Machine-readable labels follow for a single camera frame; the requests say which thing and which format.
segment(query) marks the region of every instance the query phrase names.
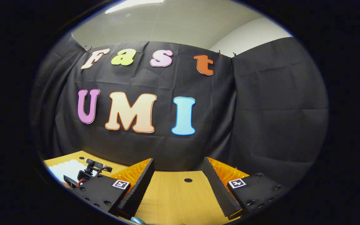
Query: blue object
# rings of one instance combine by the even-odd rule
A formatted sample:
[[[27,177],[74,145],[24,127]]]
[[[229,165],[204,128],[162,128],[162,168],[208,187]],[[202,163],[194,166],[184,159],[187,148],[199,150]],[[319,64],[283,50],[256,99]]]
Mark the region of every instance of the blue object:
[[[173,102],[177,105],[176,126],[172,133],[176,135],[191,135],[195,129],[191,126],[191,115],[195,99],[189,97],[176,97]]]
[[[130,219],[130,221],[135,222],[135,223],[137,223],[137,224],[145,224],[144,221],[142,221],[142,219],[137,218],[137,217],[132,217],[132,218]]]

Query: wooden table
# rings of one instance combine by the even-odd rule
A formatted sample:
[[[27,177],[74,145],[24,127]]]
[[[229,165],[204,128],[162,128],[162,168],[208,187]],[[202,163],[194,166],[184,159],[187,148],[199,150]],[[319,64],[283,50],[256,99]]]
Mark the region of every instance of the wooden table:
[[[84,151],[44,162],[49,167],[76,159],[86,166],[84,159],[79,157],[112,167],[112,172],[103,171],[106,176],[127,168]],[[192,179],[192,182],[185,182],[186,178]],[[151,225],[222,225],[238,219],[228,220],[224,216],[202,171],[155,171],[135,217]]]

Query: black fabric backdrop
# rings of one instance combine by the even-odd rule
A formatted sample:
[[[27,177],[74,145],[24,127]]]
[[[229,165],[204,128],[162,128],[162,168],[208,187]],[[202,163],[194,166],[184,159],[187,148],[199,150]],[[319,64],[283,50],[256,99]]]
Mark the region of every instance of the black fabric backdrop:
[[[105,48],[110,48],[109,53],[91,68],[80,69],[93,51]],[[112,65],[111,59],[126,48],[137,51],[134,62]],[[152,54],[160,49],[173,51],[170,66],[150,65]],[[214,61],[209,65],[212,76],[196,70],[193,57],[202,54]],[[96,118],[84,124],[77,116],[78,91],[93,88],[101,90]],[[130,105],[143,93],[157,96],[153,133],[105,128],[112,103],[109,94],[114,91],[125,92]],[[173,98],[179,96],[196,100],[193,135],[171,133],[176,124]],[[287,186],[294,185],[314,162],[328,117],[320,73],[293,37],[230,58],[198,47],[148,41],[85,52],[67,35],[44,60],[32,100],[32,124],[44,158],[83,150],[124,165],[152,157],[156,170],[190,171],[200,170],[208,156],[246,173],[265,173]],[[89,105],[87,95],[86,114]]]

